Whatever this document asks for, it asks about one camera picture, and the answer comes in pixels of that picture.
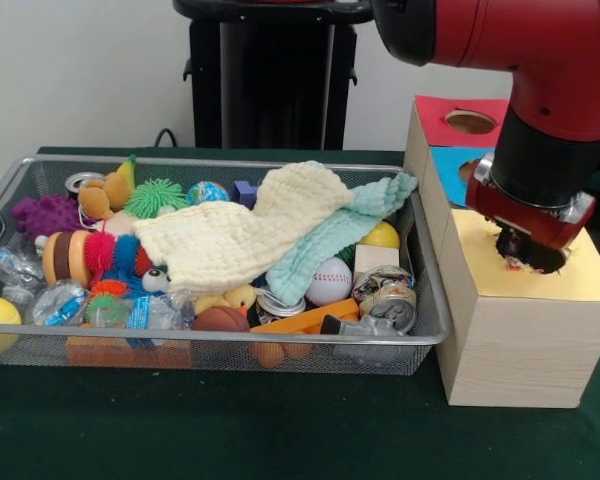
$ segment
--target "baseball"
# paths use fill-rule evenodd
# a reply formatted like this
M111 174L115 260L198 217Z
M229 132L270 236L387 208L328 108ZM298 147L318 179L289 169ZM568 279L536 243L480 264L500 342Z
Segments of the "baseball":
M318 307L344 300L351 293L351 270L337 257L318 267L307 290L307 299Z

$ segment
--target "blue block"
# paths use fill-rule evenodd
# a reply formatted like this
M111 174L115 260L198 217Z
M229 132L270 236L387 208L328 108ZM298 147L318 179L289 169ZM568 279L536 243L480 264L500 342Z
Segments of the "blue block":
M249 210L256 204L258 196L258 187L254 187L245 180L233 182L233 190L231 191L231 201L244 205Z

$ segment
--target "black stand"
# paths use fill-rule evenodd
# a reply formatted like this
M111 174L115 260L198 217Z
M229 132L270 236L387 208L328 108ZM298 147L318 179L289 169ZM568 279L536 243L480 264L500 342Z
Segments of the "black stand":
M367 3L174 0L192 19L196 146L342 149Z

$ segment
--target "white block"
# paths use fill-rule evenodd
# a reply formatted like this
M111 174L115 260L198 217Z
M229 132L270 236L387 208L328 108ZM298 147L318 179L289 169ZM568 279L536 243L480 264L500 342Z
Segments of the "white block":
M382 265L400 266L400 252L397 248L356 245L356 262L353 270L353 283L360 275Z

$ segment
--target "metal basket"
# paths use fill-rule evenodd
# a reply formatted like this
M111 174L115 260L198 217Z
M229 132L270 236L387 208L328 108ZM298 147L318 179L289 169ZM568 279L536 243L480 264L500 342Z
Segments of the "metal basket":
M0 246L22 241L9 211L21 198L59 193L64 181L81 171L106 174L123 158L38 155L9 170L0 182ZM231 185L234 180L258 184L271 168L283 164L241 161L206 161L138 158L137 182L169 178L184 187L200 180ZM395 175L401 170L386 166L329 165L349 187ZM404 337L354 337L338 335L280 335L227 332L157 331L0 325L0 335L18 335L16 343L0 354L0 364L44 366L113 366L193 368L207 370L264 370L253 355L254 345L265 353L285 347L310 348L304 358L287 355L274 368L283 372L370 373L411 375L435 344L450 331L450 313L440 272L426 226L420 197L414 193L398 212L402 238L400 259L417 279L418 308L415 327ZM127 339L162 339L160 346L131 348ZM389 360L361 360L374 354Z

